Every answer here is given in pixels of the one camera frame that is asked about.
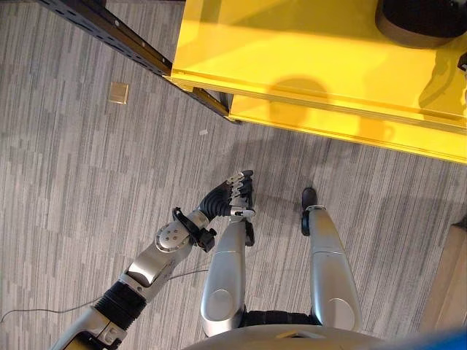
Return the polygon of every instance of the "yellow table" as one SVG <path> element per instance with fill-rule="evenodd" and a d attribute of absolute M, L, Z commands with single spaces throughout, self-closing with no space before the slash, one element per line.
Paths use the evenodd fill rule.
<path fill-rule="evenodd" d="M 388 41 L 377 0 L 187 0 L 172 82 L 233 93 L 229 117 L 467 163 L 467 36 Z"/>

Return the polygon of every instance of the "metal frame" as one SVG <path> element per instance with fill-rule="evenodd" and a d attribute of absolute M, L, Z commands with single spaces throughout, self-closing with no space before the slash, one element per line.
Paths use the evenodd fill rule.
<path fill-rule="evenodd" d="M 106 9 L 105 0 L 37 0 L 37 2 L 159 77 L 170 77 L 172 62 Z M 192 91 L 187 91 L 168 79 L 164 80 L 230 121 L 228 105 L 218 101 L 204 89 L 194 87 Z"/>

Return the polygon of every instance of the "black wire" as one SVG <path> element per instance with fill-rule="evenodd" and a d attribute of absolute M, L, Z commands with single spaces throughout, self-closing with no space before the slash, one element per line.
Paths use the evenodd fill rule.
<path fill-rule="evenodd" d="M 183 276 L 188 276 L 188 275 L 191 275 L 193 273 L 198 273 L 198 272 L 207 272 L 208 270 L 207 269 L 203 269 L 203 270 L 195 270 L 195 271 L 190 271 L 190 272 L 185 272 L 185 273 L 181 273 L 180 275 L 175 275 L 175 276 L 172 276 L 170 279 L 168 279 L 167 281 L 170 281 L 172 279 L 178 279 L 179 277 L 183 277 Z M 96 302 L 97 300 L 99 300 L 101 298 L 101 295 L 98 296 L 96 299 L 92 299 L 91 301 L 87 301 L 86 303 L 84 304 L 81 304 L 79 306 L 75 306 L 73 308 L 68 308 L 66 310 L 50 310 L 48 308 L 15 308 L 13 310 L 10 310 L 8 312 L 6 312 L 2 317 L 1 317 L 1 320 L 0 320 L 0 323 L 3 323 L 5 317 L 7 317 L 8 314 L 11 314 L 13 312 L 33 312 L 33 311 L 45 311 L 45 312 L 52 312 L 54 314 L 65 314 L 67 312 L 70 312 L 70 311 L 74 311 L 74 310 L 77 310 L 78 308 L 82 308 L 83 306 L 86 306 L 86 305 L 89 305 L 89 304 L 92 304 L 94 302 Z"/>

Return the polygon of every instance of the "gray carpet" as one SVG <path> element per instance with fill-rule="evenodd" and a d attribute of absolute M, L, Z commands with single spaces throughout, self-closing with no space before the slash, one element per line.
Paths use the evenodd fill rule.
<path fill-rule="evenodd" d="M 173 57 L 182 5 L 109 8 Z M 130 84 L 128 105 L 107 103 L 111 81 Z M 308 312 L 308 241 L 298 222 L 301 190 L 313 184 L 347 248 L 365 333 L 401 337 L 417 331 L 447 228 L 466 212 L 465 166 L 231 125 L 37 4 L 0 4 L 0 132 L 2 313 L 99 296 L 170 208 L 190 211 L 228 175 L 252 168 L 248 308 Z M 176 273 L 210 258 L 194 250 Z M 170 281 L 122 349 L 202 339 L 204 278 Z M 46 349 L 81 311 L 10 314 L 0 348 Z"/>

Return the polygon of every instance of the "silver robot leg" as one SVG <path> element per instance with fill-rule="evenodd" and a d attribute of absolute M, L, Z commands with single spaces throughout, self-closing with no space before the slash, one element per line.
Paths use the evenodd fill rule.
<path fill-rule="evenodd" d="M 201 299 L 203 330 L 209 337 L 237 328 L 242 321 L 248 225 L 245 218 L 231 217 L 212 258 Z"/>
<path fill-rule="evenodd" d="M 352 270 L 324 206 L 309 206 L 312 313 L 323 326 L 359 331 L 362 316 Z"/>

